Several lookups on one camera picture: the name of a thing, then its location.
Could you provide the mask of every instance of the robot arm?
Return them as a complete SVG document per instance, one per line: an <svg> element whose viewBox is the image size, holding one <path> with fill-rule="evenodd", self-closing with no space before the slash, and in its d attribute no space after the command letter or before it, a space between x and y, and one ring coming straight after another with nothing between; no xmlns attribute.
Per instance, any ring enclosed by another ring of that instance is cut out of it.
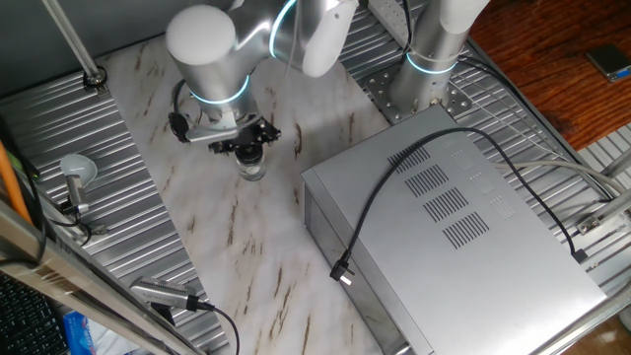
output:
<svg viewBox="0 0 631 355"><path fill-rule="evenodd" d="M280 131L258 114L249 73L272 56L311 77L323 75L342 50L357 5L250 0L229 12L198 5L177 14L167 28L167 49L212 124L187 129L186 141L210 143L215 153L235 152L242 177L262 178L264 167L252 167L263 162L262 144ZM178 127L187 127L174 115ZM248 167L255 174L246 174Z"/></svg>
<svg viewBox="0 0 631 355"><path fill-rule="evenodd" d="M415 113L445 103L457 57L489 0L430 0L419 15L410 51L390 86L394 105Z"/></svg>
<svg viewBox="0 0 631 355"><path fill-rule="evenodd" d="M249 1L229 13L198 5L172 19L167 48L212 120L220 122L231 112L239 121L255 111L247 76L270 55L285 62L291 57L294 68L312 77L335 63L357 3L298 1L300 6L297 0ZM291 55L296 25L300 27Z"/></svg>

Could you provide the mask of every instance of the blue led ring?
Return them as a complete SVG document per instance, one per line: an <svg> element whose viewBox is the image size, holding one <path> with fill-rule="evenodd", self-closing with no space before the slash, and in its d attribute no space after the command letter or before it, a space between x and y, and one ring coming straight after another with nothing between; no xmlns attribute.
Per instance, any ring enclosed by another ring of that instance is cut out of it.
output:
<svg viewBox="0 0 631 355"><path fill-rule="evenodd" d="M412 64L412 66L414 67L414 69L423 72L423 73L427 73L427 74L445 74L448 73L450 71L452 71L452 69L454 69L454 67L456 67L456 63L454 63L454 65L452 65L449 69L445 69L445 70L429 70L429 69L424 69L421 68L420 66L416 65L416 63L414 63L412 61L412 58L410 58L410 53L405 54L407 56L407 60L409 60L410 64Z"/></svg>
<svg viewBox="0 0 631 355"><path fill-rule="evenodd" d="M247 83L249 82L249 75L245 77L245 82L244 85L241 87L241 89L234 95L230 96L227 99L223 99L223 100L219 100L219 101L212 101L212 100L206 100L206 99L202 99L200 97L198 97L197 95L195 95L195 93L193 93L192 91L190 92L191 95L193 95L196 99L200 100L201 102L208 104L208 105L223 105L223 104L227 104L231 101L236 100L241 94L244 93L245 88L247 88Z"/></svg>
<svg viewBox="0 0 631 355"><path fill-rule="evenodd" d="M285 15L289 12L289 9L292 8L296 4L296 0L289 0L283 6L283 9L278 13L278 17L274 20L274 25L272 25L272 32L269 34L269 54L271 54L274 58L276 58L276 54L274 53L274 43L276 42L276 34L280 29L280 26L283 24L283 20L285 19Z"/></svg>

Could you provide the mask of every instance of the silver metal box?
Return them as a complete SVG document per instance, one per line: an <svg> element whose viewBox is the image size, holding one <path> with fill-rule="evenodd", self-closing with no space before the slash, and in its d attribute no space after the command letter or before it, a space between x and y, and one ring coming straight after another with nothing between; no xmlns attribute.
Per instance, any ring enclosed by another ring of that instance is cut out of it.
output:
<svg viewBox="0 0 631 355"><path fill-rule="evenodd" d="M391 164L452 127L434 106L303 173L305 224L329 264ZM464 133L390 178L350 266L343 286L387 355L406 342L418 355L529 354L605 298Z"/></svg>

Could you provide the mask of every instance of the orange cable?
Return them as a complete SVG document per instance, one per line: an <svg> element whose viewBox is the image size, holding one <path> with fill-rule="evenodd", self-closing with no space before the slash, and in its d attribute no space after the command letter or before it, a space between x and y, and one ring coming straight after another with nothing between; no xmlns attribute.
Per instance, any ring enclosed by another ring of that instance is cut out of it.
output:
<svg viewBox="0 0 631 355"><path fill-rule="evenodd" d="M2 175L4 184L7 187L7 192L9 193L13 209L15 209L16 212L18 212L18 214L20 214L20 216L22 216L22 218L24 218L27 222L33 224L31 216L29 215L29 210L27 209L27 204L24 202L24 197L20 191L16 173L13 171L13 167L9 161L9 156L7 156L7 151L4 149L2 142L0 142L0 174Z"/></svg>

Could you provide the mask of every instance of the mounting plate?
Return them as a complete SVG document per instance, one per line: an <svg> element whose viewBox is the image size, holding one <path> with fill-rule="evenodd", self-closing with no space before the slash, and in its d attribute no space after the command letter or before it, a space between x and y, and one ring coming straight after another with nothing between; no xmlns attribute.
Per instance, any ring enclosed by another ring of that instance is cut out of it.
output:
<svg viewBox="0 0 631 355"><path fill-rule="evenodd" d="M390 84L394 80L394 76L398 73L400 65L393 65L369 75L364 79L364 88L368 92L368 97L373 100L375 106L384 114L384 117L392 125L409 118L416 112L402 111L395 107L390 98ZM469 112L473 103L465 96L462 91L453 86L451 83L447 85L448 100L440 103L447 113L456 118L457 116Z"/></svg>

